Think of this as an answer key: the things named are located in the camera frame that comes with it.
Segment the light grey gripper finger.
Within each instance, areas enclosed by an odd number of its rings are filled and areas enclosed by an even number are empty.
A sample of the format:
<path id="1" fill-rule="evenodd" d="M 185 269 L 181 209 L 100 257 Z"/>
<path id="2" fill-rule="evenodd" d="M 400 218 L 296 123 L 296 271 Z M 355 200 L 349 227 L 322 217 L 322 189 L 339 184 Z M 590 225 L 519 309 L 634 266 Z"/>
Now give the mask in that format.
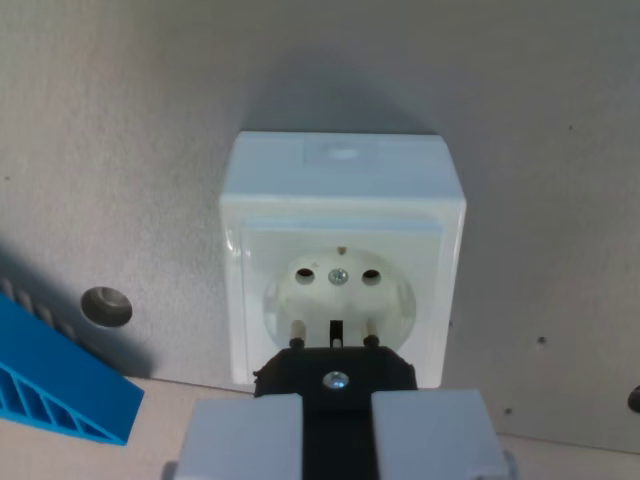
<path id="1" fill-rule="evenodd" d="M 477 390 L 376 392 L 381 479 L 503 479 L 505 455 Z"/>
<path id="2" fill-rule="evenodd" d="M 178 460 L 180 479 L 300 479 L 298 394 L 198 401 Z"/>

